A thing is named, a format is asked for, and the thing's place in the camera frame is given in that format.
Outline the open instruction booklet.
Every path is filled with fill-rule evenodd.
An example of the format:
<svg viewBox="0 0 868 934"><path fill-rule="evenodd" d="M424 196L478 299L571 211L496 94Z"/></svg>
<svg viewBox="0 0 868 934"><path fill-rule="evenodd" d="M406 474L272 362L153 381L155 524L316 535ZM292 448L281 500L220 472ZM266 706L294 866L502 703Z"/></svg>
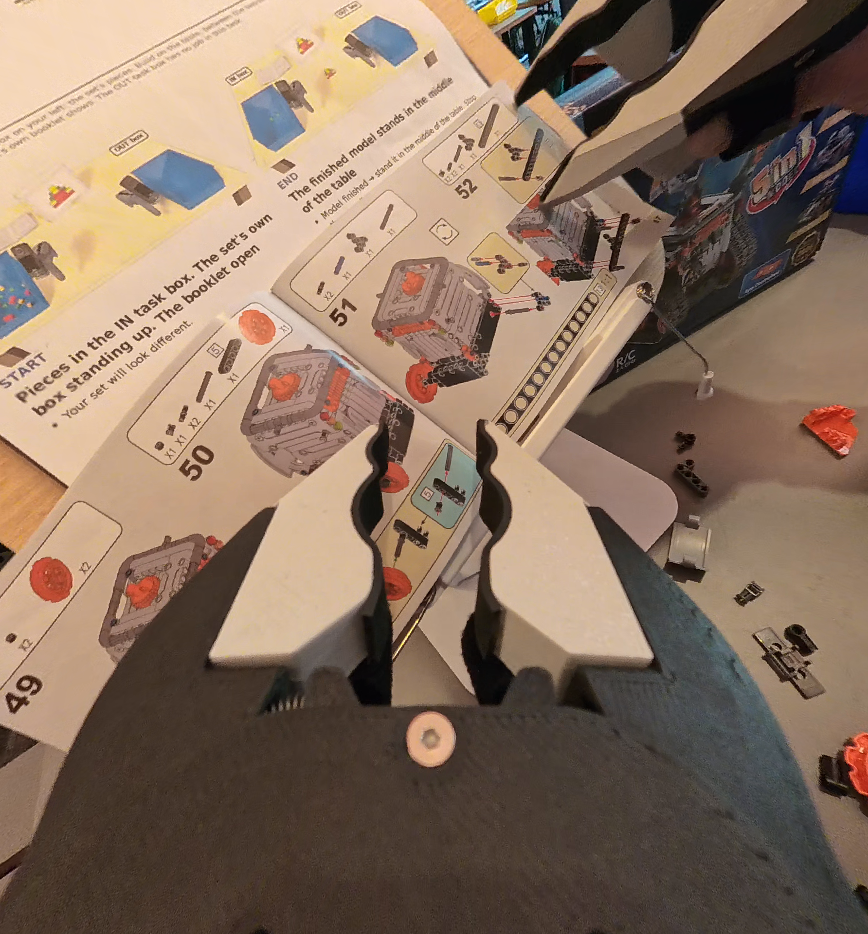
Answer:
<svg viewBox="0 0 868 934"><path fill-rule="evenodd" d="M385 420L394 632L496 415L662 228L424 2L0 2L0 437L67 492L0 578L0 724L67 750L135 639L260 510Z"/></svg>

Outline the white rod with round tip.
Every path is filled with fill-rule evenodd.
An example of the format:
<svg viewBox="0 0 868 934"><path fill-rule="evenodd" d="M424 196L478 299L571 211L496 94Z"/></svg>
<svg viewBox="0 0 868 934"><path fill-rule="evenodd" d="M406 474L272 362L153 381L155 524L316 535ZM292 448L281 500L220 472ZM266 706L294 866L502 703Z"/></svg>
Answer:
<svg viewBox="0 0 868 934"><path fill-rule="evenodd" d="M637 284L636 292L638 298L645 302L650 310L650 313L653 314L658 321L664 325L664 327L672 333L679 341L681 341L691 353L697 357L702 364L702 375L697 384L696 398L698 401L708 400L713 396L714 386L713 381L715 379L715 373L710 367L706 357L697 350L697 348L690 342L690 340L685 337L678 328L669 321L666 315L658 308L656 299L654 297L653 288L650 282L642 281Z"/></svg>

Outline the blue robot kit box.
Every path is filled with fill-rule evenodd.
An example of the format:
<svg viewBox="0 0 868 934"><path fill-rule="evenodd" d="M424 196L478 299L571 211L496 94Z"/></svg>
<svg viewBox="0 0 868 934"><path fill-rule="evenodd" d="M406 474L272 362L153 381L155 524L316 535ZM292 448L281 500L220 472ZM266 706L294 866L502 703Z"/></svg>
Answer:
<svg viewBox="0 0 868 934"><path fill-rule="evenodd" d="M700 162L654 183L629 184L673 216L662 239L657 310L638 325L610 370L611 383L690 337L756 293L803 268L822 246L864 119L825 108L813 119L729 162Z"/></svg>

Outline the white booklet holder bar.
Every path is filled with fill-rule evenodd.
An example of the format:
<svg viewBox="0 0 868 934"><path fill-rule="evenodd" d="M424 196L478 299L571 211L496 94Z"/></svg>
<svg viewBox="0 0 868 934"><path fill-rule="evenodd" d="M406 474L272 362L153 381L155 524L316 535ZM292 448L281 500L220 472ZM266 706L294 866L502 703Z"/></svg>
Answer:
<svg viewBox="0 0 868 934"><path fill-rule="evenodd" d="M665 250L657 237L627 283L614 273L601 274L602 284L585 290L492 417L494 425L527 453L543 455L648 315L649 304L639 293L653 296L664 270Z"/></svg>

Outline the orange panel piece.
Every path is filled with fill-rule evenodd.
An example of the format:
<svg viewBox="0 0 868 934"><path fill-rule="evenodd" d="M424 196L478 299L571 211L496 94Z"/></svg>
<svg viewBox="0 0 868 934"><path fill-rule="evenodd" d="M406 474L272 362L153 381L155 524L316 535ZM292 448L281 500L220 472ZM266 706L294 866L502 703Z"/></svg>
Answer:
<svg viewBox="0 0 868 934"><path fill-rule="evenodd" d="M846 457L858 437L854 424L856 410L831 404L814 408L805 414L801 425L839 457Z"/></svg>

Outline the person's right hand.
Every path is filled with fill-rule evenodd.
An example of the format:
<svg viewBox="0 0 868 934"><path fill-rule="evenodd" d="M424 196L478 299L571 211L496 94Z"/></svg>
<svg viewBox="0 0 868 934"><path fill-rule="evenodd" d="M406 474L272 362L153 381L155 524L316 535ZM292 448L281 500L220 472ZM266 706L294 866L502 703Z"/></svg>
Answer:
<svg viewBox="0 0 868 934"><path fill-rule="evenodd" d="M793 117L826 107L868 116L868 26L845 47L800 76Z"/></svg>

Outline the grey panel piece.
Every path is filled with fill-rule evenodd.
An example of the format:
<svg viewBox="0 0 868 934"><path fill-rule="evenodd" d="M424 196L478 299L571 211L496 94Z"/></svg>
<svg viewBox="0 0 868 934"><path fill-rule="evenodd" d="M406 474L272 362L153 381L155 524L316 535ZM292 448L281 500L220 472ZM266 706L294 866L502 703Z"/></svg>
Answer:
<svg viewBox="0 0 868 934"><path fill-rule="evenodd" d="M708 569L711 529L696 514L673 523L667 562L697 572Z"/></svg>

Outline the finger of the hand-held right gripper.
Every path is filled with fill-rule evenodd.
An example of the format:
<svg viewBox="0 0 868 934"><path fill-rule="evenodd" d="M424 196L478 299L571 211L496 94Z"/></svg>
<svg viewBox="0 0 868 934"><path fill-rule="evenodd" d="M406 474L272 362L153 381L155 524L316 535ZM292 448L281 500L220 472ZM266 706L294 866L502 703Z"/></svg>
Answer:
<svg viewBox="0 0 868 934"><path fill-rule="evenodd" d="M685 165L685 110L777 66L800 75L868 26L868 2L671 2L668 61L584 114L587 138L542 191L557 205L635 168L677 174Z"/></svg>
<svg viewBox="0 0 868 934"><path fill-rule="evenodd" d="M630 80L653 75L669 59L670 1L579 1L531 65L514 95L522 104L553 84L583 53Z"/></svg>

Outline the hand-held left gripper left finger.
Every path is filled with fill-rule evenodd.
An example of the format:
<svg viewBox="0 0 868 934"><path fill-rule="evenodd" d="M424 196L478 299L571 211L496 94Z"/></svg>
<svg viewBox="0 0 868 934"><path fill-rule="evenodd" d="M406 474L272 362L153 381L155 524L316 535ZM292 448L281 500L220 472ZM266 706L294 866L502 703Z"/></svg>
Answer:
<svg viewBox="0 0 868 934"><path fill-rule="evenodd" d="M383 518L388 433L370 424L282 497L214 641L221 667L307 676L391 663L391 612L372 533Z"/></svg>

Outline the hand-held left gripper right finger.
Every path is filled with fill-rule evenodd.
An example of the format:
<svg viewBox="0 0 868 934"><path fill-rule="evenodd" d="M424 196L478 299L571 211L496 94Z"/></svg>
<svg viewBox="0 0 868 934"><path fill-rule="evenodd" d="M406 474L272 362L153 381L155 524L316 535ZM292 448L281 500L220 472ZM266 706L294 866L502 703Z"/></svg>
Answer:
<svg viewBox="0 0 868 934"><path fill-rule="evenodd" d="M582 499L492 422L477 423L476 460L488 532L479 655L554 680L582 666L648 668L653 650Z"/></svg>

